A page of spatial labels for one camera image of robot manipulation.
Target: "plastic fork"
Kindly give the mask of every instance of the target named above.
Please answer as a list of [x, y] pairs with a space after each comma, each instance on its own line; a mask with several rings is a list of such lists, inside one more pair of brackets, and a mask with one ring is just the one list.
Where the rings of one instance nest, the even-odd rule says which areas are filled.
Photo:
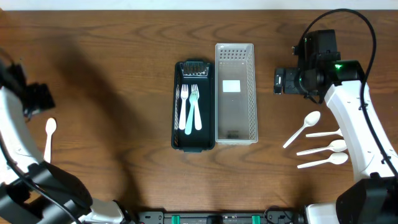
[[182, 85], [182, 87], [181, 87], [181, 100], [182, 100], [182, 104], [181, 104], [181, 112], [180, 112], [180, 119], [179, 119], [179, 121], [180, 121], [180, 124], [178, 125], [178, 127], [181, 129], [181, 130], [184, 130], [185, 129], [185, 122], [186, 122], [186, 101], [187, 101], [187, 99], [188, 99], [188, 95], [189, 95], [189, 93], [188, 93], [188, 85], [187, 84], [183, 84]]
[[189, 96], [189, 114], [187, 119], [187, 127], [185, 127], [185, 134], [189, 135], [192, 132], [192, 123], [193, 123], [193, 109], [195, 107], [195, 103], [197, 103], [198, 95], [196, 91], [193, 91], [193, 86], [191, 86], [191, 95]]
[[197, 100], [195, 102], [195, 129], [199, 131], [199, 130], [201, 130], [201, 119], [200, 119], [199, 104], [198, 104], [199, 89], [198, 89], [198, 85], [197, 84], [193, 85], [193, 91], [198, 96], [198, 98], [197, 98]]

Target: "black cutlery tray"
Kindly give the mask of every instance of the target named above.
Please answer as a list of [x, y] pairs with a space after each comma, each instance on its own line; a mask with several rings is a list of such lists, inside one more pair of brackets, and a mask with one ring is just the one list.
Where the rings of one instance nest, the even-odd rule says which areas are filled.
[[[186, 62], [201, 61], [208, 66], [208, 75], [206, 77], [187, 76], [183, 74], [183, 66]], [[202, 129], [196, 130], [195, 124], [192, 124], [192, 132], [185, 134], [185, 130], [180, 130], [179, 118], [182, 100], [180, 97], [181, 86], [188, 84], [189, 96], [191, 95], [191, 86], [198, 85], [200, 117]], [[186, 101], [186, 118], [188, 118], [189, 96]], [[173, 122], [172, 122], [172, 147], [183, 150], [184, 152], [202, 152], [203, 150], [213, 149], [215, 146], [215, 72], [214, 65], [203, 60], [187, 60], [175, 64], [174, 73], [174, 100], [173, 100]]]

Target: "white spoon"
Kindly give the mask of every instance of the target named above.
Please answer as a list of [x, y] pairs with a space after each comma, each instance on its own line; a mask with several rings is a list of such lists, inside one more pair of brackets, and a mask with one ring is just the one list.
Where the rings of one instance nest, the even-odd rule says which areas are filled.
[[329, 159], [325, 159], [322, 161], [315, 161], [315, 162], [308, 162], [306, 164], [301, 164], [298, 165], [297, 168], [306, 168], [306, 167], [311, 167], [311, 166], [316, 166], [319, 164], [324, 164], [327, 162], [331, 162], [332, 164], [340, 165], [343, 164], [347, 161], [348, 155], [343, 153], [343, 152], [335, 152], [332, 155], [330, 155]]
[[296, 132], [289, 140], [284, 144], [284, 148], [286, 148], [292, 141], [297, 138], [297, 136], [304, 130], [306, 127], [311, 127], [316, 125], [321, 117], [321, 113], [319, 111], [314, 111], [308, 114], [304, 119], [304, 125]]
[[47, 124], [45, 125], [45, 132], [47, 133], [47, 141], [45, 143], [44, 149], [44, 160], [48, 163], [51, 163], [51, 138], [52, 134], [57, 129], [57, 122], [55, 122], [54, 118], [49, 118], [47, 120]]
[[312, 133], [312, 134], [306, 134], [305, 137], [307, 138], [311, 138], [311, 137], [320, 137], [320, 136], [328, 136], [328, 135], [332, 135], [332, 134], [338, 134], [341, 137], [343, 137], [343, 133], [341, 133], [340, 128], [337, 131], [329, 131], [329, 132], [325, 132], [325, 133]]
[[324, 151], [324, 150], [332, 150], [333, 152], [343, 152], [346, 149], [347, 149], [346, 141], [340, 139], [340, 140], [332, 141], [330, 143], [330, 145], [327, 147], [321, 147], [318, 149], [309, 149], [306, 151], [298, 152], [297, 155], [302, 156], [302, 155], [316, 153], [316, 152], [320, 152], [320, 151]]

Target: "clear plastic fork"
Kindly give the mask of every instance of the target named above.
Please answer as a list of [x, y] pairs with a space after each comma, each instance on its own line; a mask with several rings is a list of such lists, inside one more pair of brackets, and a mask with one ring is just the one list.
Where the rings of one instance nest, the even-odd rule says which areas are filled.
[[181, 112], [180, 112], [180, 119], [179, 119], [179, 125], [178, 125], [178, 127], [181, 129], [181, 130], [184, 130], [185, 129], [185, 125], [186, 125], [186, 122], [187, 122], [187, 119], [186, 119], [186, 102], [187, 102], [187, 99], [188, 99], [188, 95], [189, 95], [189, 93], [188, 93], [188, 85], [187, 84], [183, 84], [182, 85], [182, 87], [181, 87], [181, 100], [182, 100], [182, 104], [181, 104]]
[[199, 131], [199, 130], [201, 130], [201, 118], [200, 118], [199, 104], [198, 104], [199, 89], [198, 89], [197, 84], [193, 85], [193, 91], [197, 94], [197, 97], [198, 97], [195, 102], [195, 129]]

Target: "gray basket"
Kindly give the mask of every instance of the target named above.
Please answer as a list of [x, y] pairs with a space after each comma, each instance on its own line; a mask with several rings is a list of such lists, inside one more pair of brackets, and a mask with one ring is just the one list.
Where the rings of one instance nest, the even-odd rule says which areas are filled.
[[216, 44], [216, 142], [258, 142], [253, 44]]

